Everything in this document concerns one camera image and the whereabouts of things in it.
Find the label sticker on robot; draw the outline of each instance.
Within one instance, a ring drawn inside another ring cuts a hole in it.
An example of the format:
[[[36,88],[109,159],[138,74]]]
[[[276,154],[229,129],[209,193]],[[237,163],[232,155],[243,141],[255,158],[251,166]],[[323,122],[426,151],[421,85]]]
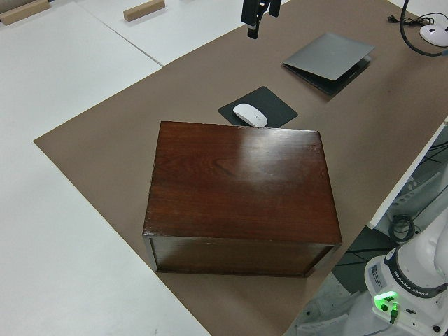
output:
[[[386,285],[386,280],[384,278],[383,273],[381,272],[381,268],[378,267],[379,264],[371,266],[369,269],[369,275],[372,280],[372,284],[375,287],[375,292],[379,292]]]

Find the wooden block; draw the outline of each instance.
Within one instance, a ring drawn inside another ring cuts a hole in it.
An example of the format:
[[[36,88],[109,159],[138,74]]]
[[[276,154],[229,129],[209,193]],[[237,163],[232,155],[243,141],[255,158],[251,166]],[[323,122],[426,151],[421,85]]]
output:
[[[143,237],[160,271],[308,275],[342,242],[319,133],[162,122]]]
[[[151,0],[140,6],[125,10],[123,14],[126,21],[133,21],[162,8],[165,8],[165,0]]]
[[[48,3],[48,0],[35,0],[33,2],[27,3],[26,5],[11,9],[5,13],[0,14],[0,21],[2,21],[5,25],[10,25],[11,23],[40,13],[45,9],[49,9],[49,7],[50,4]]]

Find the box top panel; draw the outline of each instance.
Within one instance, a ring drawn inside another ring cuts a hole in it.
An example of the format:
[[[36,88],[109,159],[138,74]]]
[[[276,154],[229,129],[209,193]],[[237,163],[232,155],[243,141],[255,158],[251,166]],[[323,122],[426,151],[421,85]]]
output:
[[[162,122],[143,234],[340,243],[319,133]]]

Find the laptop lid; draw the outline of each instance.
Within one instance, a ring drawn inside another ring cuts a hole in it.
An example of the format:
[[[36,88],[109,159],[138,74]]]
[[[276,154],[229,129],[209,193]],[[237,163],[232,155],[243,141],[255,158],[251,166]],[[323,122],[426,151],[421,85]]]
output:
[[[374,48],[334,33],[325,33],[283,64],[336,81]]]

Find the partially closed laptop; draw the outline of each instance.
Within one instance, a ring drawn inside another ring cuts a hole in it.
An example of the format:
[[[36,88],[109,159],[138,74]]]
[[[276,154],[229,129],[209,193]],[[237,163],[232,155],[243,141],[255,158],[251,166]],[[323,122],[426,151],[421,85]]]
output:
[[[283,62],[294,74],[336,95],[370,63],[375,47],[334,33],[325,33]]]

